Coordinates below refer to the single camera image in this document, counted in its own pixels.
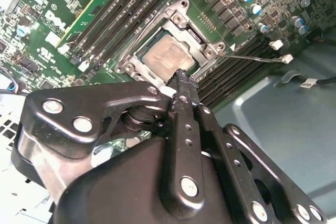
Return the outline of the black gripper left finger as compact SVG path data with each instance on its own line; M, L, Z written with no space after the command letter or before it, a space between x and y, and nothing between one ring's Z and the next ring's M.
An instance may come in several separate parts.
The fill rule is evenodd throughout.
M193 116L188 76L172 96L148 82L39 90L25 100L15 150L42 180L56 207L80 176L145 141L170 134L173 113Z

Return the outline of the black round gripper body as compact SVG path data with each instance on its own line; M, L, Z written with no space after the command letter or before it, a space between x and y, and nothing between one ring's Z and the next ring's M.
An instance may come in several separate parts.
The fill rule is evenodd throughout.
M245 223L230 153L213 113L173 113L170 134L145 141L76 179L54 223Z

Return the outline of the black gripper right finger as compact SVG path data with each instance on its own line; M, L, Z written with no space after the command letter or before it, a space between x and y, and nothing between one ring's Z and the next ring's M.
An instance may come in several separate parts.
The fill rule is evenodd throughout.
M313 200L235 124L221 127L188 77L201 146L214 161L233 223L327 223Z

